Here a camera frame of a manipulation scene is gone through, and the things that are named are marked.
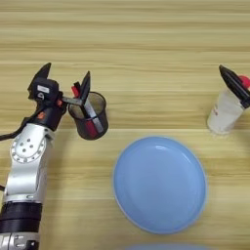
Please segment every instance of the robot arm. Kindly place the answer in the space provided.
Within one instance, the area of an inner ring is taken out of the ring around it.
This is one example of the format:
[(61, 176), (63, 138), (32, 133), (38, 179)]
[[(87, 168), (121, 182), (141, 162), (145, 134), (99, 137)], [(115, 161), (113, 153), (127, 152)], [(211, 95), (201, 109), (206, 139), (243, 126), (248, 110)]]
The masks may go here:
[(12, 168), (0, 215), (1, 250), (37, 250), (54, 132), (27, 124), (11, 145)]
[(84, 110), (90, 91), (88, 72), (81, 86), (75, 83), (79, 96), (64, 97), (59, 84), (47, 79), (50, 67), (50, 63), (45, 64), (28, 87), (29, 98), (37, 102), (34, 114), (25, 118), (16, 132), (0, 136), (0, 141), (14, 139), (10, 150), (12, 167), (0, 212), (0, 250), (38, 250), (54, 132), (69, 104)]

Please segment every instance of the wood grain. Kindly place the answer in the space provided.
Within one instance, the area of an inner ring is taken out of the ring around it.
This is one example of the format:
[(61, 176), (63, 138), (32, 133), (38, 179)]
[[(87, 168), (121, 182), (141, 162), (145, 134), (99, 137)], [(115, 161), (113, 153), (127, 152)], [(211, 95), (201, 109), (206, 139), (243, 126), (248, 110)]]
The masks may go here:
[[(119, 249), (181, 242), (249, 249), (250, 114), (216, 137), (206, 117), (225, 88), (218, 66), (250, 74), (248, 0), (10, 0), (0, 2), (0, 131), (11, 132), (34, 104), (26, 88), (37, 69), (69, 95), (92, 72), (92, 89), (107, 99), (110, 129), (81, 140), (66, 115), (57, 132), (41, 227), (41, 248)], [(209, 182), (198, 222), (174, 235), (153, 235), (117, 207), (112, 169), (135, 139), (162, 135), (189, 146)], [(9, 172), (10, 142), (0, 144), (0, 182)]]

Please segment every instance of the blue plate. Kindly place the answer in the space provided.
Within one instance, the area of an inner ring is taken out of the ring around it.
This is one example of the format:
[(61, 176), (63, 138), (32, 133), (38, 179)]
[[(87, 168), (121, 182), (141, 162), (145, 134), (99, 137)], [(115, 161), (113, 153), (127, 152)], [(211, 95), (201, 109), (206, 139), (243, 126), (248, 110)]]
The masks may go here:
[(180, 143), (160, 137), (138, 140), (121, 153), (113, 187), (126, 217), (139, 228), (160, 234), (193, 224), (207, 193), (198, 159)]

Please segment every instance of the white cup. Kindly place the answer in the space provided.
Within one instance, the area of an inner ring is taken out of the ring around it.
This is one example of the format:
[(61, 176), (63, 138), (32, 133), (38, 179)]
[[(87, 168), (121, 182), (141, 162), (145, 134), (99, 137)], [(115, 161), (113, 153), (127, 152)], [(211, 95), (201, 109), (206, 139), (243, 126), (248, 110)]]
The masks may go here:
[(227, 89), (218, 97), (208, 117), (207, 125), (216, 134), (228, 134), (244, 109), (238, 97)]

